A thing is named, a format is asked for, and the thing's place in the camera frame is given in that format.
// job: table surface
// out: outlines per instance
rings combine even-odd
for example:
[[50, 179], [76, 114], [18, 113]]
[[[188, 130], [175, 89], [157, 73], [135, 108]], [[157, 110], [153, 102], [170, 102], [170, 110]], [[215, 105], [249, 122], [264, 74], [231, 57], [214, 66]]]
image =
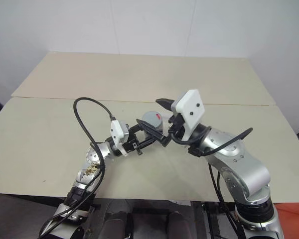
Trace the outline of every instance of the table surface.
[[[136, 123], [153, 103], [199, 89], [202, 123], [239, 134], [268, 167], [274, 202], [299, 202], [299, 141], [246, 59], [50, 52], [0, 112], [0, 193], [65, 196], [89, 146], [73, 114], [73, 99], [104, 100], [120, 120]], [[105, 112], [81, 102], [92, 135], [107, 138]], [[98, 197], [217, 201], [206, 160], [173, 142], [106, 162]], [[222, 182], [225, 199], [231, 201]]]
[[[147, 111], [169, 115], [156, 103], [102, 103], [129, 125]], [[89, 146], [72, 104], [69, 99], [12, 98], [5, 105], [0, 113], [0, 193], [67, 194]], [[96, 140], [109, 136], [110, 122], [100, 107], [81, 102], [79, 113]], [[273, 201], [299, 202], [299, 142], [277, 106], [206, 105], [202, 123], [234, 134], [252, 126], [244, 142], [271, 173]], [[203, 157], [173, 142], [143, 152], [108, 160], [97, 197], [217, 201]], [[222, 189], [231, 201], [224, 184]]]
[[50, 52], [12, 96], [154, 102], [189, 89], [205, 104], [275, 105], [243, 58]]

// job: white wall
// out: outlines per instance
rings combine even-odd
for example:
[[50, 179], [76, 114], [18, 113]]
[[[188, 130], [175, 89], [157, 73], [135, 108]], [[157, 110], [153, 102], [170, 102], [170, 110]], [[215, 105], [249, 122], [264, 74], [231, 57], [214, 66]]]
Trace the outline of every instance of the white wall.
[[247, 57], [299, 131], [299, 0], [0, 0], [0, 101], [47, 51]]

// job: white plastic mount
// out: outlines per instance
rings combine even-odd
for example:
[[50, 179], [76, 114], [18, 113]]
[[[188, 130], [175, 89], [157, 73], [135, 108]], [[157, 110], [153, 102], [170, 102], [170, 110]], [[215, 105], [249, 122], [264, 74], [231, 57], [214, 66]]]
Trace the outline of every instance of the white plastic mount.
[[129, 138], [129, 130], [126, 124], [122, 121], [112, 120], [110, 133], [116, 148], [122, 153], [122, 155], [127, 156], [128, 153], [123, 147], [123, 143], [126, 143]]
[[172, 108], [174, 108], [176, 113], [180, 113], [185, 120], [185, 133], [182, 140], [189, 140], [205, 112], [205, 107], [200, 98], [199, 91], [187, 91], [185, 95], [173, 103]]

